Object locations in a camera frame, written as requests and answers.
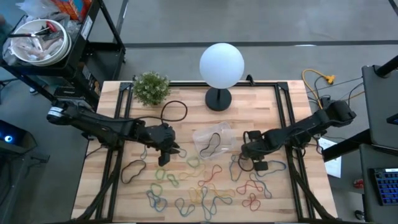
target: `green plant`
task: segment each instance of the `green plant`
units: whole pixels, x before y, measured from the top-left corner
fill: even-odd
[[[134,83],[134,96],[144,106],[158,105],[170,95],[169,80],[157,72],[144,72]]]

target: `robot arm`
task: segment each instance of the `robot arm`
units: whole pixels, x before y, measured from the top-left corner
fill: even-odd
[[[109,118],[96,114],[84,106],[69,101],[57,102],[47,114],[47,120],[57,125],[72,125],[92,136],[107,147],[118,145],[118,141],[135,141],[160,151],[159,165],[170,161],[171,154],[180,151],[175,141],[175,131],[167,123],[145,127],[140,119]]]
[[[249,131],[251,142],[242,145],[241,157],[251,159],[255,170],[267,170],[264,156],[280,149],[284,144],[304,147],[312,136],[324,134],[330,126],[342,127],[350,124],[356,114],[344,101],[334,101],[327,108],[318,110],[313,115],[286,128],[271,129],[261,134],[260,131]]]

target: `gray floor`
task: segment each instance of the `gray floor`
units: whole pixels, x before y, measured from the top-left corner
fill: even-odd
[[[123,0],[106,0],[113,22],[118,21]],[[15,24],[22,15],[13,1],[0,2],[0,13]],[[129,0],[121,37],[125,43],[394,40],[398,22],[388,0]],[[100,15],[90,40],[112,41]],[[336,75],[335,83],[361,76],[363,65],[381,64],[396,56],[398,46],[239,47],[246,62],[245,74],[256,80],[299,80],[301,71],[317,69]],[[204,48],[128,49],[120,80],[155,70],[171,80],[201,80],[198,63]],[[0,69],[0,79],[9,77]],[[309,73],[313,83],[316,75]],[[320,91],[340,99],[361,81]],[[326,84],[320,80],[318,87]],[[2,92],[0,118],[30,131],[38,151],[51,155],[50,162],[32,170],[13,216],[13,223],[47,223],[68,220],[80,177],[87,141],[71,127],[49,124],[45,115],[50,103],[30,96],[28,88],[14,82]],[[368,128],[364,96],[351,101],[358,117],[346,127],[330,128],[329,136],[347,138]],[[354,221],[362,209],[361,195],[351,183],[360,178],[358,153],[343,157],[343,178],[330,177],[338,216]]]

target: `red rubber band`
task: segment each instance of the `red rubber band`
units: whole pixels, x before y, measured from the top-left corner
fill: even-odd
[[[219,168],[220,168],[220,171],[214,172],[214,169],[215,169],[216,167],[219,167]],[[199,187],[203,187],[205,183],[210,182],[210,181],[213,179],[213,177],[214,177],[217,173],[220,173],[220,172],[222,172],[222,171],[223,171],[223,168],[220,167],[220,165],[218,165],[218,164],[214,165],[213,168],[212,168],[212,170],[211,170],[211,177],[210,177],[210,179],[208,179],[208,180],[199,180],[199,181],[198,181]]]
[[[246,192],[248,191],[248,186],[254,187],[254,188],[257,189],[259,192],[262,192],[262,191],[264,190],[264,188],[257,186],[257,184],[255,183],[255,181],[253,181],[253,180],[248,180],[248,181],[246,181],[246,183],[245,183],[243,186],[237,187],[237,188],[236,188],[236,192],[239,193],[239,194],[241,194],[241,195],[244,195],[244,194],[246,194]],[[243,192],[243,193],[239,192],[239,190],[240,190],[241,188],[243,188],[243,187],[244,187],[244,192]]]
[[[249,196],[249,197],[250,197],[250,200],[243,200],[243,201],[242,201],[242,206],[245,207],[245,208],[246,208],[246,207],[249,207],[249,208],[250,208],[250,211],[255,212],[255,211],[257,211],[257,210],[260,208],[261,202],[260,202],[259,200],[256,199],[256,195],[255,195],[254,193],[250,193],[250,196]],[[257,208],[252,208],[254,202],[258,202]]]

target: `lamp base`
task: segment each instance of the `lamp base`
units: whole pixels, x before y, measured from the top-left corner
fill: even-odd
[[[232,96],[227,89],[210,88],[206,92],[206,105],[213,111],[223,111],[229,108]]]

